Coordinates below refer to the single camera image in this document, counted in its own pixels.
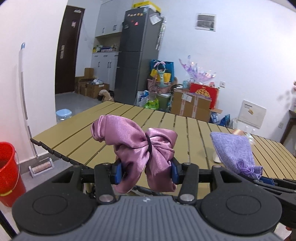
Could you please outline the iridescent flower bouquet wrap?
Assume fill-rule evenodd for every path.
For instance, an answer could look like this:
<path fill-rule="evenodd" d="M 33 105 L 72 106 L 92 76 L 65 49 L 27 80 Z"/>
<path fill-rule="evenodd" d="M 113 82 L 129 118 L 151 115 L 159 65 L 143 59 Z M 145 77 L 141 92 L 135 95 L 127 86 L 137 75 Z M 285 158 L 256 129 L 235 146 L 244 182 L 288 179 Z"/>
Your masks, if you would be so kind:
<path fill-rule="evenodd" d="M 198 66 L 197 63 L 194 63 L 191 61 L 191 56 L 188 55 L 187 62 L 183 62 L 181 59 L 179 59 L 179 62 L 182 66 L 182 68 L 187 72 L 187 74 L 190 76 L 190 79 L 193 80 L 196 83 L 208 83 L 212 79 L 216 77 L 216 73 L 212 72 L 211 70 L 204 70 L 202 67 Z"/>

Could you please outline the large taped cardboard box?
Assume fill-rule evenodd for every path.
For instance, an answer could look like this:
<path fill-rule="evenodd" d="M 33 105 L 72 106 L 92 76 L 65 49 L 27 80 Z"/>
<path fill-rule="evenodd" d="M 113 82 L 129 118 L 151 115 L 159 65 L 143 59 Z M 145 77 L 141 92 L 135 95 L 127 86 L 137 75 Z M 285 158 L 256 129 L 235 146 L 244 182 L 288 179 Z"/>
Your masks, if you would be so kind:
<path fill-rule="evenodd" d="M 210 98 L 175 89 L 171 102 L 171 113 L 208 122 L 211 115 L 210 104 Z"/>

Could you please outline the red gift box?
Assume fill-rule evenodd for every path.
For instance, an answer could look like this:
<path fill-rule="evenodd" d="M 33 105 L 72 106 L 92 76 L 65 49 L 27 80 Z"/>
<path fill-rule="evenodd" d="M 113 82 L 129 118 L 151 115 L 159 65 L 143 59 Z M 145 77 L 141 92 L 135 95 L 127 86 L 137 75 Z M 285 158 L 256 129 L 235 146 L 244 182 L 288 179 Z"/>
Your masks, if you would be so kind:
<path fill-rule="evenodd" d="M 208 85 L 203 85 L 198 83 L 191 83 L 189 92 L 202 95 L 206 98 L 210 98 L 211 99 L 210 109 L 216 108 L 218 95 L 219 95 L 219 88 L 210 87 Z"/>

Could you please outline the dried flowers in vase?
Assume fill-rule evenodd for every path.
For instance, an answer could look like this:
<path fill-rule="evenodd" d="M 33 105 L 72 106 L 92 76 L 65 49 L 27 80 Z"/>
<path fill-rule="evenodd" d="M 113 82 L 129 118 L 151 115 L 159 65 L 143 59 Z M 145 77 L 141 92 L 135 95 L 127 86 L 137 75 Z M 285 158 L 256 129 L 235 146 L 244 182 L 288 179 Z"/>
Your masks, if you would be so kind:
<path fill-rule="evenodd" d="M 293 83 L 292 93 L 296 93 L 296 81 Z"/>

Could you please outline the lilac drawstring pouch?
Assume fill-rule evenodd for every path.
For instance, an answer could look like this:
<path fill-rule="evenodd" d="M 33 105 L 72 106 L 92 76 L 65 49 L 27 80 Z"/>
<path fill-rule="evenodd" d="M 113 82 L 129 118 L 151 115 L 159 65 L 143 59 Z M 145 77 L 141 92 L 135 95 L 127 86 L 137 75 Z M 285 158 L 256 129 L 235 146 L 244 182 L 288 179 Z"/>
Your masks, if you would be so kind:
<path fill-rule="evenodd" d="M 210 137 L 217 156 L 226 168 L 253 180 L 262 177 L 263 167 L 255 164 L 247 137 L 219 132 L 210 133 Z"/>

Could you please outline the open cardboard boxes by door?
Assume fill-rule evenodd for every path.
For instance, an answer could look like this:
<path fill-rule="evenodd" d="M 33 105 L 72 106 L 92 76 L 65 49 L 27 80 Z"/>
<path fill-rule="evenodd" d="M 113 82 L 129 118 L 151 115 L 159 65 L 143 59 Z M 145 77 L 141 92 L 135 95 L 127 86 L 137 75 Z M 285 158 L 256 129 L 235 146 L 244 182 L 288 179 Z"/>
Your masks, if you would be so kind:
<path fill-rule="evenodd" d="M 84 75 L 75 77 L 74 92 L 93 99 L 99 97 L 101 90 L 109 91 L 109 84 L 94 76 L 93 68 L 85 68 Z"/>

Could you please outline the folding slatted camping table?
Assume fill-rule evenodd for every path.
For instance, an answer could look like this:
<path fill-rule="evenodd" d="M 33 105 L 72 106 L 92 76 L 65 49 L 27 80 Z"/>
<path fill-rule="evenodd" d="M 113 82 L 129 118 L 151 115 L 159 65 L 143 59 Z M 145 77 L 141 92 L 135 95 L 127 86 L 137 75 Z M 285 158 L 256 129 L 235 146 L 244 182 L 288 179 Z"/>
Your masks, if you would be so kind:
<path fill-rule="evenodd" d="M 93 168 L 120 157 L 114 148 L 118 141 L 114 133 L 120 131 L 125 143 L 141 154 L 141 160 L 126 159 L 124 164 L 139 168 L 134 184 L 145 188 L 152 185 L 147 179 L 152 169 L 152 163 L 146 162 L 149 155 L 164 165 L 174 157 L 211 169 L 215 164 L 211 133 L 235 136 L 234 130 L 201 120 L 106 101 L 32 137 L 31 142 L 74 165 Z"/>

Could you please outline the red plastic bucket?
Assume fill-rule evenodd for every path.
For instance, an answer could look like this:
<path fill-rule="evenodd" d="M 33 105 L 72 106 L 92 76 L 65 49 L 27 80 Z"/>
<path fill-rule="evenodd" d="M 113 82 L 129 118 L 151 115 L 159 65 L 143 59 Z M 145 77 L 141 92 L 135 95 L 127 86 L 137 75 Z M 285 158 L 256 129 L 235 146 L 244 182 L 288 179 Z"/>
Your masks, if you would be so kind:
<path fill-rule="evenodd" d="M 0 194 L 1 203 L 12 207 L 15 201 L 26 192 L 21 177 L 18 153 L 8 142 L 0 142 Z"/>

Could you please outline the dark grey refrigerator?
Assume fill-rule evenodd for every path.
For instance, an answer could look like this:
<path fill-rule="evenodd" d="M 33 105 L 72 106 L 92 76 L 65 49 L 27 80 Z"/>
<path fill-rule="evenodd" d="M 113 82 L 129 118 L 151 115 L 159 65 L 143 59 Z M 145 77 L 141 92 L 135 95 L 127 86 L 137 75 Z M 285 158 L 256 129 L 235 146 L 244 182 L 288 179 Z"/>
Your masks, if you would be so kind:
<path fill-rule="evenodd" d="M 158 59 L 157 43 L 163 18 L 148 6 L 125 12 L 116 66 L 114 100 L 133 105 L 147 89 L 151 60 Z"/>

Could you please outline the dark brown door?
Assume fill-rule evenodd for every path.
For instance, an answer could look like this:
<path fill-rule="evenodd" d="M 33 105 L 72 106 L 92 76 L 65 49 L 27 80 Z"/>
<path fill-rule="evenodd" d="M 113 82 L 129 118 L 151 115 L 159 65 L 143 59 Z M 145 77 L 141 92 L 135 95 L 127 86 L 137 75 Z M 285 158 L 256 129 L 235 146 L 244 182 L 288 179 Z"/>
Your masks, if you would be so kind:
<path fill-rule="evenodd" d="M 73 92 L 80 30 L 85 9 L 66 6 L 58 40 L 55 93 Z"/>

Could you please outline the wall air vent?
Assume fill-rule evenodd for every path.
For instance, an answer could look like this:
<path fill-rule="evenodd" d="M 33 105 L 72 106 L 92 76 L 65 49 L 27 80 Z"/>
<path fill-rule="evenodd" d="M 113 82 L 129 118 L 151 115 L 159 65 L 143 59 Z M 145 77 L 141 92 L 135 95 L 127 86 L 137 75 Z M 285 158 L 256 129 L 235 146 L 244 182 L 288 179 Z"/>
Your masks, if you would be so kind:
<path fill-rule="evenodd" d="M 216 15 L 212 14 L 197 14 L 195 29 L 215 32 Z"/>

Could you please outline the white wall heater panel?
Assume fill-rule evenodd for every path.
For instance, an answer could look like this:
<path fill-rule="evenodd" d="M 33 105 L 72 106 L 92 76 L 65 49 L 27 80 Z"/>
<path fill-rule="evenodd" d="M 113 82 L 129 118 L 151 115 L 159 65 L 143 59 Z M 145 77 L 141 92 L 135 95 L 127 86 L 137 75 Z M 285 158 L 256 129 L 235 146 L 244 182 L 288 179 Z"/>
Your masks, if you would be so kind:
<path fill-rule="evenodd" d="M 244 100 L 238 115 L 238 120 L 260 129 L 266 115 L 266 108 Z"/>

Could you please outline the white kitchen cabinets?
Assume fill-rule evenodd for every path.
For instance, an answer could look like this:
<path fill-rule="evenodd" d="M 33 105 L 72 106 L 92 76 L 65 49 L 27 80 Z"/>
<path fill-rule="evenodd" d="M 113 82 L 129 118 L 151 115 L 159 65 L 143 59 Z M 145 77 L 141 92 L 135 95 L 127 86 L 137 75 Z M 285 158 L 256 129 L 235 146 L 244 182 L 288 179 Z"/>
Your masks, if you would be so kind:
<path fill-rule="evenodd" d="M 120 1 L 103 1 L 95 30 L 91 68 L 94 77 L 115 88 L 120 34 L 125 5 Z"/>

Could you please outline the blue gift bag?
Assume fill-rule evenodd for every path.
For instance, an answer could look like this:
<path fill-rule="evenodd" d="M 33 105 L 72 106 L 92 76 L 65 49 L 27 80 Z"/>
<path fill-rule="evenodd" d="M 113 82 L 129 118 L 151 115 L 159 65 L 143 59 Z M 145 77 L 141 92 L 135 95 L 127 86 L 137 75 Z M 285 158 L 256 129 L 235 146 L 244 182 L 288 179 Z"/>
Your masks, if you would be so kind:
<path fill-rule="evenodd" d="M 153 59 L 150 61 L 150 76 L 156 77 L 157 81 L 161 79 L 164 83 L 172 83 L 174 80 L 174 63 L 172 61 L 159 61 Z"/>

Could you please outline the green snack bag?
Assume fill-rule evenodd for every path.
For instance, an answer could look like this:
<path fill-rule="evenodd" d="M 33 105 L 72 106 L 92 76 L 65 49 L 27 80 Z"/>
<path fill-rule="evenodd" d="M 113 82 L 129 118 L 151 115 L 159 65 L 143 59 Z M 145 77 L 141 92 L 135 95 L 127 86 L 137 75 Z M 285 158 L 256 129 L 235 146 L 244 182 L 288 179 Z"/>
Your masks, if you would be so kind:
<path fill-rule="evenodd" d="M 156 98 L 154 100 L 148 100 L 144 105 L 144 108 L 158 110 L 159 109 L 159 100 Z"/>

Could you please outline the light blue stool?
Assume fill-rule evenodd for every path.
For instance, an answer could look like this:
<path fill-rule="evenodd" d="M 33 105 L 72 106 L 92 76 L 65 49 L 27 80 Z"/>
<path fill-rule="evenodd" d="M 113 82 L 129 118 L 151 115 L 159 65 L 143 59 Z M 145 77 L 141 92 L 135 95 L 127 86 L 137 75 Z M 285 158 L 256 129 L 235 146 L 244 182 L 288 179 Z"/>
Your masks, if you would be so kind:
<path fill-rule="evenodd" d="M 67 120 L 72 117 L 72 111 L 69 109 L 59 109 L 56 111 L 57 123 Z"/>

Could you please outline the dark wooden side table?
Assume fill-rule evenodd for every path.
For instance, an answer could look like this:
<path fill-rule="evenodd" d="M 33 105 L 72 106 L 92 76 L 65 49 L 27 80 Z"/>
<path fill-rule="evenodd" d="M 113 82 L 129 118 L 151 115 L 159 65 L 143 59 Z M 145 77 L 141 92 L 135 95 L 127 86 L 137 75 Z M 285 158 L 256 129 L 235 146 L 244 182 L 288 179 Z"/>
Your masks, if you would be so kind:
<path fill-rule="evenodd" d="M 287 126 L 285 128 L 285 131 L 283 133 L 283 136 L 280 139 L 280 143 L 283 145 L 286 141 L 290 131 L 292 130 L 292 127 L 296 124 L 296 113 L 294 111 L 289 110 L 289 120 L 287 123 Z"/>

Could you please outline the purple satin bow scrunchie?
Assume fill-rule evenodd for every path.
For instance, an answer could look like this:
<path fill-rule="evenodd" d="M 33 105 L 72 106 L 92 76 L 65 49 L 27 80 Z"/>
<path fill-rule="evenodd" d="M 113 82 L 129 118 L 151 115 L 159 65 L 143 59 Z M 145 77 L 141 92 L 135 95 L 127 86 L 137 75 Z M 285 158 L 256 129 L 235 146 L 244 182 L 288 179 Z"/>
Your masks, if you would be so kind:
<path fill-rule="evenodd" d="M 148 128 L 143 131 L 134 121 L 116 115 L 102 115 L 91 125 L 92 137 L 113 146 L 121 159 L 125 175 L 115 186 L 118 193 L 128 193 L 137 184 L 142 173 L 151 190 L 174 192 L 171 180 L 171 162 L 177 133 L 165 128 Z"/>

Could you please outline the pink brown sponge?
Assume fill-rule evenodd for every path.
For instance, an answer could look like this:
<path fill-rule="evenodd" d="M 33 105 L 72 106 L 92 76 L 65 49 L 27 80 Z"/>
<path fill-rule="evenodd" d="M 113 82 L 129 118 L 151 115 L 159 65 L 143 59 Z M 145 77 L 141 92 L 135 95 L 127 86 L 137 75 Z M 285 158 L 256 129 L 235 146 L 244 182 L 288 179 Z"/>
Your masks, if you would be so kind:
<path fill-rule="evenodd" d="M 232 133 L 234 135 L 240 135 L 240 136 L 244 135 L 244 132 L 240 129 L 235 129 Z"/>

